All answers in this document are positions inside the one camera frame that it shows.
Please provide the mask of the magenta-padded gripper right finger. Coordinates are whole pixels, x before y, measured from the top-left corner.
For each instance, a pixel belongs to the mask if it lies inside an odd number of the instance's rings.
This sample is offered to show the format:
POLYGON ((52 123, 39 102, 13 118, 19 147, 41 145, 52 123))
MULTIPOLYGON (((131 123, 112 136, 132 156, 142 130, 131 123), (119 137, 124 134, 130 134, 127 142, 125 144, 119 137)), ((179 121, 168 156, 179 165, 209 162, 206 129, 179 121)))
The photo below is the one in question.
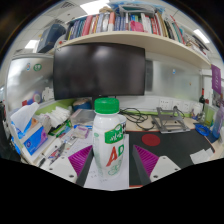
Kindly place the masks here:
POLYGON ((132 154, 143 185, 155 182, 180 170, 180 167, 167 156, 158 157, 140 146, 134 145, 132 154))

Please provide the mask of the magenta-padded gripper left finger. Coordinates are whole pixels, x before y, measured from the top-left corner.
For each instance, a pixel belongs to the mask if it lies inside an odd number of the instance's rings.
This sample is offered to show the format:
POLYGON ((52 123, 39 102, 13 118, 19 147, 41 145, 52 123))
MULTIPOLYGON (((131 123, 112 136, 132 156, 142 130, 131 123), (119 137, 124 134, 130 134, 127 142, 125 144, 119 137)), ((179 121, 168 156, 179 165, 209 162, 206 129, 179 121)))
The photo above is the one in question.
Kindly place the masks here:
POLYGON ((87 146, 69 157, 59 157, 48 170, 72 183, 83 186, 93 159, 92 146, 87 146))

